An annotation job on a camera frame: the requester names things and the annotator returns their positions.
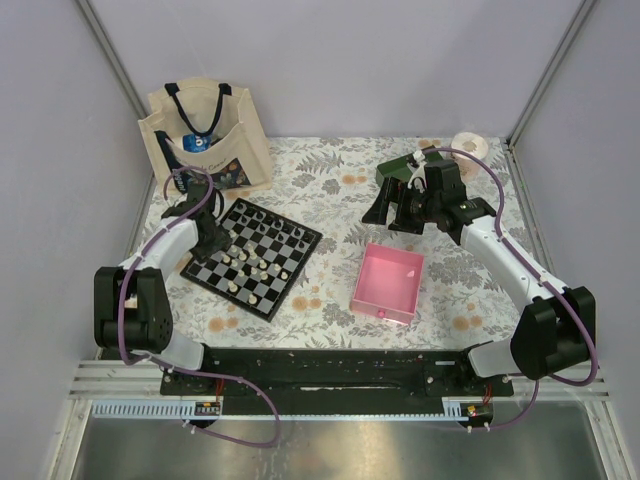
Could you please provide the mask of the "black white chess board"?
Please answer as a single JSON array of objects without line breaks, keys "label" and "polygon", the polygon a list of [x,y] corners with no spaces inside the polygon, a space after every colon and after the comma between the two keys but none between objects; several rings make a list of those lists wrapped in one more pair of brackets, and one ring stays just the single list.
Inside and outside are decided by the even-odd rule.
[{"label": "black white chess board", "polygon": [[244,199],[221,218],[231,247],[191,260],[181,276],[270,322],[323,235]]}]

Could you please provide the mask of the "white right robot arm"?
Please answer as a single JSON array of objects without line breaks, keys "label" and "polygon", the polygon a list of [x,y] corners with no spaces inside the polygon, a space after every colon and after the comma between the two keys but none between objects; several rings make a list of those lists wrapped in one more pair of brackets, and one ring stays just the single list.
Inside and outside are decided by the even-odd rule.
[{"label": "white right robot arm", "polygon": [[509,339],[469,349],[469,362],[455,371],[462,393],[480,394],[499,374],[557,379],[582,362],[590,372],[581,383],[591,383],[598,368],[593,294],[567,286],[539,265],[503,229],[501,214],[484,199],[468,197],[454,161],[438,160],[422,164],[409,181],[385,179],[362,221],[416,235],[435,224],[489,271],[518,310]]}]

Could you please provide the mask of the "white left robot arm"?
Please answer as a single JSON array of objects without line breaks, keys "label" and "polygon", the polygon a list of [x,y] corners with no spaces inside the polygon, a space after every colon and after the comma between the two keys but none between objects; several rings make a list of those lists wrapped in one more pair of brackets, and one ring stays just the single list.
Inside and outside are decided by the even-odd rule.
[{"label": "white left robot arm", "polygon": [[96,344],[128,364],[148,356],[165,367],[184,369],[182,383],[196,395],[214,389],[217,372],[203,362],[202,344],[173,331],[165,283],[186,254],[204,261],[230,247],[231,237],[218,221],[223,210],[221,192],[190,187],[185,200],[162,214],[136,253],[94,276]]}]

